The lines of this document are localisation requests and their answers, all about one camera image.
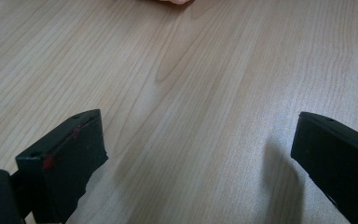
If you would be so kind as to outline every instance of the light wood surface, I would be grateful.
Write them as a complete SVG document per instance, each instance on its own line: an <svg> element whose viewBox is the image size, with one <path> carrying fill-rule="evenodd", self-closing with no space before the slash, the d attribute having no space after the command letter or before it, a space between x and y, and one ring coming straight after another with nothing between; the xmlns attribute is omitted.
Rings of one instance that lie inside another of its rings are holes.
<svg viewBox="0 0 358 224"><path fill-rule="evenodd" d="M348 223L289 153L300 111L358 131L358 1L0 0L0 168L94 108L68 223Z"/></svg>

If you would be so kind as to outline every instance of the black clamp jaw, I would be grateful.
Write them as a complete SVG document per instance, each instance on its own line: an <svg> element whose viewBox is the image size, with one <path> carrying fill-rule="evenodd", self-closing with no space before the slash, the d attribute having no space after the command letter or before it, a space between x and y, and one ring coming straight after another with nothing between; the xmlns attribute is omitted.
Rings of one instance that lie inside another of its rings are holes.
<svg viewBox="0 0 358 224"><path fill-rule="evenodd" d="M64 223L107 159L101 111L72 116L16 157L14 175L0 170L0 223Z"/></svg>
<svg viewBox="0 0 358 224"><path fill-rule="evenodd" d="M291 156L350 223L358 223L358 132L302 112Z"/></svg>

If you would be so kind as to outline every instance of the hole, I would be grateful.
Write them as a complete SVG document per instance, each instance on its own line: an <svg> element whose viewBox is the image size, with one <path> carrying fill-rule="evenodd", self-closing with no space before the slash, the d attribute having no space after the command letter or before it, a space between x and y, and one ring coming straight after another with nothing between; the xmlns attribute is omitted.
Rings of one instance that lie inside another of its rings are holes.
<svg viewBox="0 0 358 224"><path fill-rule="evenodd" d="M40 152L40 151L35 151L35 152L32 152L31 153L31 157L38 157L38 156L40 156L40 155L42 155L42 152Z"/></svg>

